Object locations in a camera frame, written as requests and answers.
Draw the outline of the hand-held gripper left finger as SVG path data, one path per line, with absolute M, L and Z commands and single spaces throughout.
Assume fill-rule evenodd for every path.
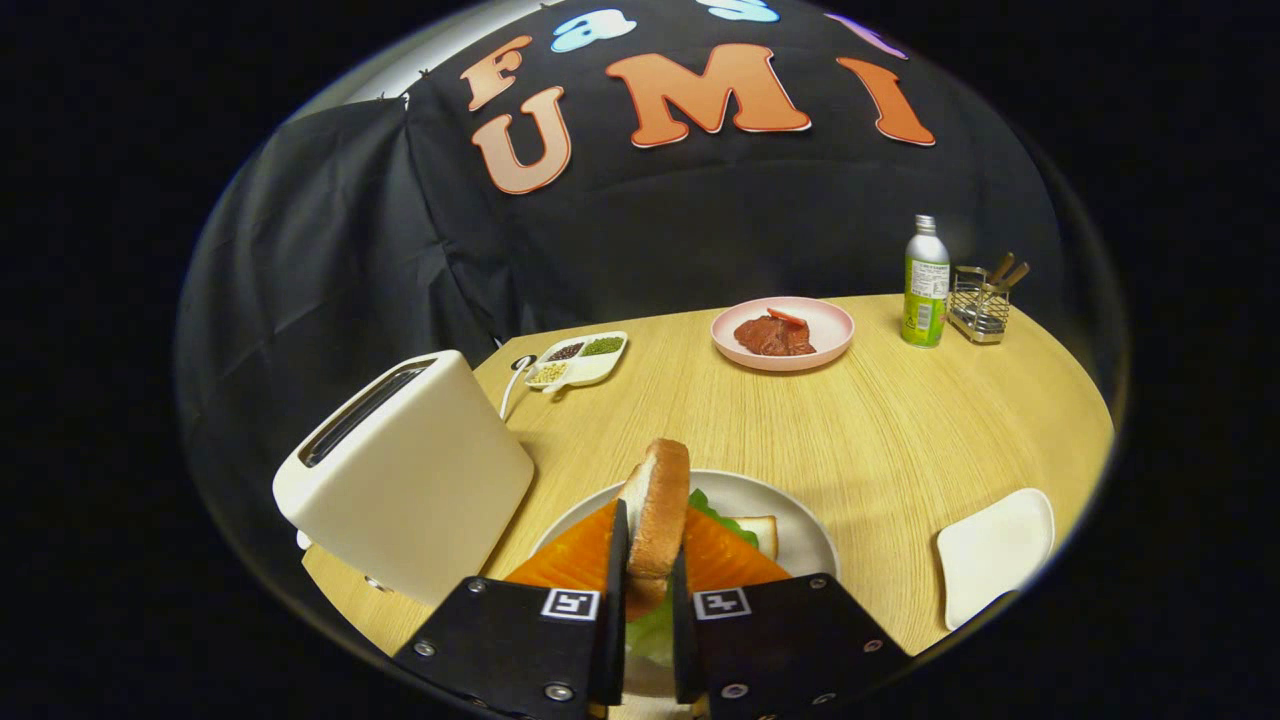
M 605 719 L 622 702 L 627 506 L 609 503 L 600 591 L 467 577 L 393 664 L 479 719 Z

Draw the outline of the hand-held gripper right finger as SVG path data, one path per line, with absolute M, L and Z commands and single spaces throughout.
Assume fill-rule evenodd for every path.
M 831 574 L 792 575 L 699 509 L 673 570 L 676 696 L 696 719 L 851 719 L 913 669 Z

